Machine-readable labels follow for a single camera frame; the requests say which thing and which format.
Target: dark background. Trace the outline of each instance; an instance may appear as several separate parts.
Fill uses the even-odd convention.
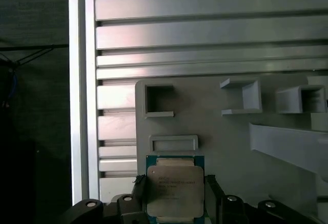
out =
[[[67,44],[68,38],[68,0],[0,0],[0,47]],[[17,60],[34,51],[0,52]],[[7,72],[0,67],[1,89]],[[17,79],[1,117],[4,192],[17,204],[28,202],[34,222],[47,223],[71,205],[69,49],[22,66]]]

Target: gray bracket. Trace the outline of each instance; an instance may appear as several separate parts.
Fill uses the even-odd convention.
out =
[[[143,85],[143,115],[148,117],[174,117],[173,111],[161,110],[160,103],[163,96],[172,94],[172,84],[145,84]]]
[[[328,182],[328,133],[250,124],[251,150],[319,174]]]
[[[282,114],[327,112],[324,86],[301,85],[276,91],[277,111]]]
[[[237,88],[242,93],[243,107],[222,110],[222,115],[262,113],[260,82],[256,78],[231,77],[220,83],[220,88]]]
[[[192,151],[198,150],[197,135],[150,136],[150,152],[152,151]]]

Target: rectangular slot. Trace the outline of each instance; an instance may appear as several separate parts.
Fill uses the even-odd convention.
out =
[[[151,136],[149,143],[150,151],[190,151],[198,149],[198,136]]]
[[[323,88],[301,90],[301,98],[304,113],[326,112]]]

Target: metal slatted panel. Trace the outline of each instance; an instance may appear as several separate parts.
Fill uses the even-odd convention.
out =
[[[328,0],[86,1],[89,190],[103,201],[136,174],[135,78],[328,69]]]

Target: blue wire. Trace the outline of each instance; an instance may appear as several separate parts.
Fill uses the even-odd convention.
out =
[[[11,91],[9,93],[8,98],[11,98],[14,95],[14,93],[16,91],[16,86],[17,86],[17,76],[16,76],[16,74],[14,74],[13,83],[12,83]]]

